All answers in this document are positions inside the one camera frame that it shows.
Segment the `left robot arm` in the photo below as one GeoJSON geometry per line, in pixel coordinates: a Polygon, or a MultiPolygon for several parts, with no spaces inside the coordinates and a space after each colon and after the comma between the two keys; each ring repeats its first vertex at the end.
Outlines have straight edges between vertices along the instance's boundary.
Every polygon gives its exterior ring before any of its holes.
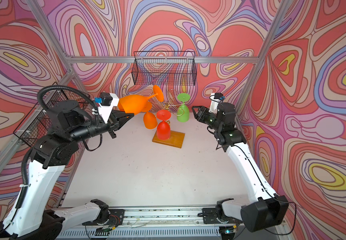
{"type": "Polygon", "coordinates": [[[20,194],[11,212],[0,222],[0,238],[54,240],[61,232],[77,225],[88,222],[104,225],[109,221],[109,207],[98,199],[66,211],[46,209],[55,183],[79,145],[104,133],[115,138],[116,131],[134,116],[116,110],[119,99],[115,94],[101,93],[100,96],[101,101],[97,103],[68,86],[52,85],[39,90],[37,100],[49,117],[51,127],[22,160],[20,194]],[[44,95],[58,90],[80,96],[92,106],[92,113],[84,111],[76,100],[61,101],[49,107],[44,95]]]}

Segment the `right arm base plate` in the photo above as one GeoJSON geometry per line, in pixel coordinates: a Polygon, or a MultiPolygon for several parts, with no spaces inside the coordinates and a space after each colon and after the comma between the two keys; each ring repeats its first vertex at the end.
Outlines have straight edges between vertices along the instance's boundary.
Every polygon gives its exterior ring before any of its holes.
{"type": "Polygon", "coordinates": [[[218,212],[216,208],[202,208],[201,212],[197,214],[198,217],[202,218],[204,224],[241,224],[242,221],[223,216],[218,212]]]}

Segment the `green wine glass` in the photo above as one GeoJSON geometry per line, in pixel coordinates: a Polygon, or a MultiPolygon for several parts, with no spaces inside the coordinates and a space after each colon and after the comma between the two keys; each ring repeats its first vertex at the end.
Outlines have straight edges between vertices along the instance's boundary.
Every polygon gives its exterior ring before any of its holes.
{"type": "Polygon", "coordinates": [[[181,105],[177,110],[177,120],[181,123],[187,122],[190,118],[190,110],[186,105],[186,103],[189,102],[190,98],[191,96],[187,93],[181,93],[177,96],[178,101],[181,102],[181,105]]]}

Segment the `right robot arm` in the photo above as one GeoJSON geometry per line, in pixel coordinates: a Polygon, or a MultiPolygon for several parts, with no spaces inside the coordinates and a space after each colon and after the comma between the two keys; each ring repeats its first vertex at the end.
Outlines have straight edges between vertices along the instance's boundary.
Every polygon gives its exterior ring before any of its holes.
{"type": "Polygon", "coordinates": [[[215,209],[218,219],[223,222],[239,220],[250,232],[280,225],[290,202],[276,193],[253,159],[246,138],[236,126],[234,105],[218,103],[216,109],[214,113],[205,106],[192,107],[194,118],[207,125],[218,147],[227,153],[236,166],[247,189],[245,201],[229,198],[217,202],[215,209]]]}

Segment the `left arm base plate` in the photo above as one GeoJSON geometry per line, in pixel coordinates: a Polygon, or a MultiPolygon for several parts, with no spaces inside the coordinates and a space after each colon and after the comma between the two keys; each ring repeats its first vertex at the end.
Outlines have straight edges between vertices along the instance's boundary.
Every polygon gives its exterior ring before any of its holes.
{"type": "Polygon", "coordinates": [[[109,212],[108,219],[103,224],[98,224],[99,228],[94,233],[95,237],[108,236],[109,233],[123,224],[125,210],[116,209],[109,210],[109,212]]]}

